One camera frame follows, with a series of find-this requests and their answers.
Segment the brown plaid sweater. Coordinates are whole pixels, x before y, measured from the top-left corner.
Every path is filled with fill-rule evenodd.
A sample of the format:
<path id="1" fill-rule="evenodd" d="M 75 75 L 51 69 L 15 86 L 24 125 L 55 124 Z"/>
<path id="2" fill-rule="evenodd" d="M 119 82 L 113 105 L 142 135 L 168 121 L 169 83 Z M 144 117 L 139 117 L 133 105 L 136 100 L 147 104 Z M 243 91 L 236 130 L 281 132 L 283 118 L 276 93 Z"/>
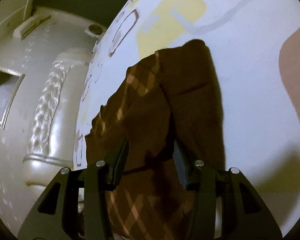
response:
<path id="1" fill-rule="evenodd" d="M 106 193 L 111 227 L 127 239 L 185 239 L 195 194 L 184 189 L 173 145 L 217 169 L 225 166 L 221 91 L 202 40 L 162 49 L 126 72 L 85 137 L 88 165 L 123 139 L 121 183 Z"/>

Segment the framed wedding photo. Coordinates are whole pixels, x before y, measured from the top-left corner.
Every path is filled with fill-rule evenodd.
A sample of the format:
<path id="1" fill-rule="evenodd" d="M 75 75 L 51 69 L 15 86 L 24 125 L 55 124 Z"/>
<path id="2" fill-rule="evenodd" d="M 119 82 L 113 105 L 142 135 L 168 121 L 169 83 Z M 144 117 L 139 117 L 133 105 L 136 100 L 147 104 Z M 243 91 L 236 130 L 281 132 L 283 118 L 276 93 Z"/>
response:
<path id="1" fill-rule="evenodd" d="M 10 107 L 25 74 L 0 67 L 0 129 L 4 129 Z"/>

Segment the cream tufted leather headboard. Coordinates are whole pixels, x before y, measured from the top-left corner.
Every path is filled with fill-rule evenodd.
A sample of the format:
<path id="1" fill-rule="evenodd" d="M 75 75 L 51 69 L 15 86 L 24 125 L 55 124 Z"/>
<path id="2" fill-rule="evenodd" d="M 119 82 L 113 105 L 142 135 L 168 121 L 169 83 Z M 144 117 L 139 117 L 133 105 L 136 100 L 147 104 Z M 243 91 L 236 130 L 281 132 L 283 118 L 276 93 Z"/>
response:
<path id="1" fill-rule="evenodd" d="M 23 158 L 26 186 L 38 198 L 63 167 L 73 168 L 76 124 L 91 52 L 69 48 L 60 53 L 34 111 Z"/>

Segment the white patterned bed quilt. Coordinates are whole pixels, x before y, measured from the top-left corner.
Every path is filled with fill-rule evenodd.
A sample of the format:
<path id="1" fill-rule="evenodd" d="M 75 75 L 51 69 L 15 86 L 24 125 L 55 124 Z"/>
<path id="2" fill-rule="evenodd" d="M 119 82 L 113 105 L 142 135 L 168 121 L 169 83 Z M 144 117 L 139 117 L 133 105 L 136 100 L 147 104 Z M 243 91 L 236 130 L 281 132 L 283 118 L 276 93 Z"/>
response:
<path id="1" fill-rule="evenodd" d="M 283 79 L 283 45 L 300 28 L 298 0 L 128 0 L 94 46 L 79 107 L 84 136 L 128 67 L 194 38 L 210 49 L 224 109 L 226 167 L 251 181 L 283 234 L 300 218 L 300 115 Z"/>

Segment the white wall air conditioner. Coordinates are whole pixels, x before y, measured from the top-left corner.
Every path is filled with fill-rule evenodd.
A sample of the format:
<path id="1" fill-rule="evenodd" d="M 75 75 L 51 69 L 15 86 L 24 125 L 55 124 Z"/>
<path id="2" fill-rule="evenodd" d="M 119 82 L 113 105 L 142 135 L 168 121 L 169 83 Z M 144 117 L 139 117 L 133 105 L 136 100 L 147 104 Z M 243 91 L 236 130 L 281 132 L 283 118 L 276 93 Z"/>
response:
<path id="1" fill-rule="evenodd" d="M 34 29 L 36 29 L 44 21 L 51 18 L 51 15 L 33 15 L 19 25 L 13 32 L 13 38 L 23 40 Z"/>

